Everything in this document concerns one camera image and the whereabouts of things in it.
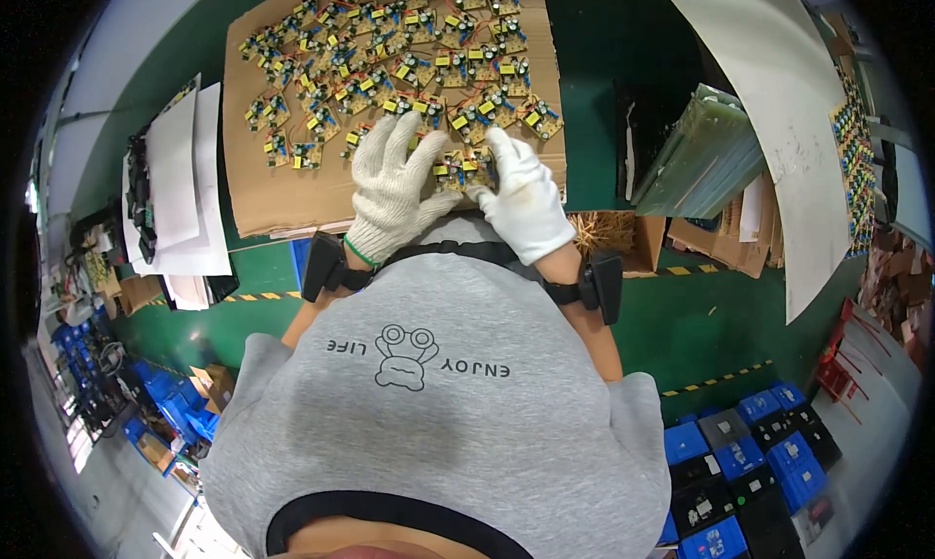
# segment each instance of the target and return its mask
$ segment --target cardboard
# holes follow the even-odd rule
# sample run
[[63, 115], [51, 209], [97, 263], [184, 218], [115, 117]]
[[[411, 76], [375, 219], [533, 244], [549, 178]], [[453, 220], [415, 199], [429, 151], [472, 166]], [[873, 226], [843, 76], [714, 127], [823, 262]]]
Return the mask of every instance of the cardboard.
[[[288, 167], [266, 167], [266, 155], [263, 152], [266, 132], [249, 132], [243, 116], [252, 100], [267, 90], [267, 85], [255, 62], [243, 62], [240, 59], [239, 46], [257, 28], [280, 22], [301, 1], [266, 0], [234, 21], [227, 30], [224, 60], [224, 157], [240, 237], [352, 219], [355, 212], [351, 206], [351, 196], [355, 185], [351, 179], [351, 165], [338, 154], [344, 151], [344, 135], [355, 128], [358, 122], [372, 123], [382, 115], [382, 109], [366, 109], [350, 120], [337, 115], [341, 132], [324, 147], [319, 170], [296, 171]], [[378, 3], [385, 4], [388, 1], [380, 0]], [[529, 59], [532, 92], [561, 115], [558, 66], [545, 0], [520, 0], [520, 4], [523, 11], [518, 18], [527, 38], [527, 50], [519, 55]], [[432, 1], [429, 6], [437, 10], [440, 18], [450, 13], [444, 0]], [[473, 10], [471, 15], [476, 16], [478, 21], [484, 21], [491, 14], [485, 8]], [[486, 34], [478, 32], [478, 37], [487, 39]], [[433, 55], [436, 49], [435, 44], [412, 47], [413, 51]], [[403, 88], [403, 83], [399, 87], [404, 91], [409, 90]], [[428, 86], [427, 92], [440, 93], [452, 106], [470, 96], [470, 90], [440, 89], [434, 81]], [[285, 123], [285, 130], [290, 132], [296, 128], [290, 139], [292, 142], [301, 142], [305, 127], [298, 127], [303, 115], [300, 113], [296, 92], [290, 86], [284, 94], [286, 106], [292, 113], [290, 120]], [[518, 99], [513, 101], [516, 101], [516, 105], [520, 104]], [[442, 128], [447, 130], [447, 121]], [[523, 123], [513, 123], [507, 132], [530, 143], [542, 162], [552, 168], [559, 188], [564, 186], [564, 131], [547, 142], [535, 138]], [[457, 138], [450, 140], [449, 145], [450, 149], [464, 147]]]
[[193, 377], [189, 377], [198, 394], [207, 399], [205, 409], [220, 415], [234, 394], [234, 378], [231, 373], [219, 365], [207, 365], [205, 368], [192, 366]]
[[132, 316], [134, 312], [147, 303], [159, 297], [163, 290], [159, 286], [159, 278], [155, 275], [146, 277], [134, 276], [120, 282], [121, 293], [117, 297], [123, 313]]
[[624, 279], [647, 277], [655, 273], [665, 234], [665, 216], [636, 217], [633, 250], [624, 255]]

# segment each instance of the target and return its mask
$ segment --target glove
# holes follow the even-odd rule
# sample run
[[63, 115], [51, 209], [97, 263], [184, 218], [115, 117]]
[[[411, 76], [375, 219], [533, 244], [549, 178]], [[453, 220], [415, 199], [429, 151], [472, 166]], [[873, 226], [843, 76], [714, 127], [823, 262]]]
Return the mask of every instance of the glove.
[[530, 265], [573, 240], [577, 232], [565, 217], [552, 170], [532, 147], [497, 127], [487, 131], [487, 143], [497, 159], [500, 192], [469, 186], [467, 197], [480, 205], [485, 220], [520, 262]]
[[462, 199], [460, 192], [442, 191], [419, 203], [429, 169], [448, 141], [448, 133], [430, 132], [406, 161], [409, 142], [421, 124], [422, 116], [414, 110], [398, 121], [383, 117], [354, 157], [357, 217], [344, 242], [370, 266], [386, 261]]

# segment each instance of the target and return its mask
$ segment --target white cotton glove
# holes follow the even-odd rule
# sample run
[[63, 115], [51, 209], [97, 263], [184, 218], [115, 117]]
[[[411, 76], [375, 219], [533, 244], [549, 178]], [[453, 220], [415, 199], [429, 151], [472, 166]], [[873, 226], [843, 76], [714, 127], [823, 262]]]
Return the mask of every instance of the white cotton glove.
[[532, 147], [497, 127], [487, 130], [487, 143], [497, 159], [500, 191], [469, 186], [467, 196], [480, 205], [485, 220], [520, 262], [530, 265], [573, 240], [577, 233], [565, 217], [552, 170]]
[[386, 261], [462, 199], [457, 191], [442, 191], [419, 203], [429, 169], [448, 141], [448, 133], [430, 132], [406, 161], [409, 142], [421, 124], [418, 111], [398, 121], [396, 116], [383, 117], [354, 157], [351, 176], [357, 191], [352, 202], [357, 218], [344, 242], [371, 266]]

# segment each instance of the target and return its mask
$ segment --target floor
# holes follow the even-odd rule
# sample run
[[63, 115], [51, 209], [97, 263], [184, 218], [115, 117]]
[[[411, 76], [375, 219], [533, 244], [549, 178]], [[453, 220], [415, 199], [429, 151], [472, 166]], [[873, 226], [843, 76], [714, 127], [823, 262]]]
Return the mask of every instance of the floor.
[[[692, 90], [702, 78], [695, 37], [669, 0], [548, 0], [548, 6], [566, 121], [567, 209], [626, 208], [614, 196], [612, 80]], [[225, 214], [230, 219], [229, 208]], [[268, 239], [240, 240], [230, 225], [238, 293], [297, 288], [287, 244], [248, 248]], [[660, 267], [700, 262], [664, 250]], [[766, 269], [756, 280], [737, 272], [626, 280], [614, 325], [625, 372], [650, 372], [659, 389], [669, 391], [772, 361], [749, 374], [664, 397], [669, 424], [707, 406], [731, 406], [776, 378], [805, 386], [843, 297], [857, 292], [864, 266], [861, 259], [842, 263], [789, 326], [781, 270]], [[292, 298], [235, 302], [193, 313], [149, 306], [117, 327], [134, 353], [180, 371], [211, 362], [237, 368], [246, 335], [281, 335], [299, 304]]]

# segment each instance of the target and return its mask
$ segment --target worker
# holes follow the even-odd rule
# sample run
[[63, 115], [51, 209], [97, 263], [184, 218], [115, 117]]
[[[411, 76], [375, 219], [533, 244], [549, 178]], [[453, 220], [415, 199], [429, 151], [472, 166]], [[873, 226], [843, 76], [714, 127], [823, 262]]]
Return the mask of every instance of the worker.
[[[445, 217], [463, 196], [420, 203], [447, 142], [407, 159], [421, 123], [386, 117], [357, 150], [335, 244], [358, 282], [247, 338], [201, 466], [211, 513], [254, 558], [645, 559], [671, 492], [659, 396], [623, 376], [600, 309], [544, 291], [581, 272], [551, 170], [492, 128], [498, 191], [467, 191], [485, 220]], [[518, 261], [420, 252], [442, 240]], [[336, 261], [316, 244], [306, 279]]]

